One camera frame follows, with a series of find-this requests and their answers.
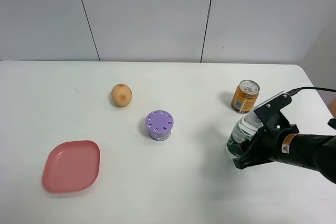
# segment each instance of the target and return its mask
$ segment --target can lid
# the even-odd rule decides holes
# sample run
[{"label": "can lid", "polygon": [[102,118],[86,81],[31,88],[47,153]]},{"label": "can lid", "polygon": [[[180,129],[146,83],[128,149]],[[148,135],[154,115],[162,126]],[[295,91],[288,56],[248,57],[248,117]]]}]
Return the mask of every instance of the can lid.
[{"label": "can lid", "polygon": [[247,94],[257,94],[259,93],[260,87],[255,81],[244,80],[241,81],[239,87],[242,91]]},{"label": "can lid", "polygon": [[146,117],[146,128],[155,134],[164,134],[173,128],[174,120],[172,115],[164,110],[155,110]]}]

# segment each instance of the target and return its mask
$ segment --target robotic arm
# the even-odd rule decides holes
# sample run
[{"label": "robotic arm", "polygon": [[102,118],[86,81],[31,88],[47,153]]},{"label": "robotic arm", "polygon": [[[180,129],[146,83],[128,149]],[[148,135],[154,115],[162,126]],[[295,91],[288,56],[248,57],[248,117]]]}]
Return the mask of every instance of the robotic arm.
[{"label": "robotic arm", "polygon": [[[297,126],[289,124],[280,112],[292,102],[291,96],[301,89],[281,92],[255,108],[254,112],[263,127],[251,141],[234,146],[235,152],[240,155],[233,159],[237,168],[276,161],[318,170],[336,184],[336,136],[299,134]],[[336,130],[336,119],[331,119],[328,124]]]}]

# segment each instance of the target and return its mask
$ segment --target purple container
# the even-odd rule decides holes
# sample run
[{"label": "purple container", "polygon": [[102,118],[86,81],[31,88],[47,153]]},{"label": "purple container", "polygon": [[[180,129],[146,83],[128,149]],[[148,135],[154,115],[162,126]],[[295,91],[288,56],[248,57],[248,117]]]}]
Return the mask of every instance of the purple container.
[{"label": "purple container", "polygon": [[146,117],[146,127],[149,136],[155,141],[166,140],[174,125],[172,115],[164,110],[155,110]]}]

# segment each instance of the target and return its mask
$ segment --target cable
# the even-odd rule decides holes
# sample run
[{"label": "cable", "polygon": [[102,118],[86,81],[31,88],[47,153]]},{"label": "cable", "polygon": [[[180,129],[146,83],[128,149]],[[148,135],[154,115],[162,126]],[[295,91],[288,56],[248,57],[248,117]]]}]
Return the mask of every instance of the cable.
[{"label": "cable", "polygon": [[288,91],[287,93],[292,97],[293,95],[297,94],[302,89],[314,89],[314,90],[336,92],[336,89],[316,88],[316,87],[301,87],[301,88],[292,89],[291,91]]}]

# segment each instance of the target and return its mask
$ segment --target purple lid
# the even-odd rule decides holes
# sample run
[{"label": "purple lid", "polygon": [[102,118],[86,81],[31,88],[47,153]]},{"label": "purple lid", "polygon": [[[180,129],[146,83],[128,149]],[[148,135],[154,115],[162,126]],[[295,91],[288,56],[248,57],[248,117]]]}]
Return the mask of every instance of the purple lid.
[{"label": "purple lid", "polygon": [[155,134],[165,134],[172,130],[174,120],[172,115],[164,110],[155,110],[146,117],[147,130]]}]

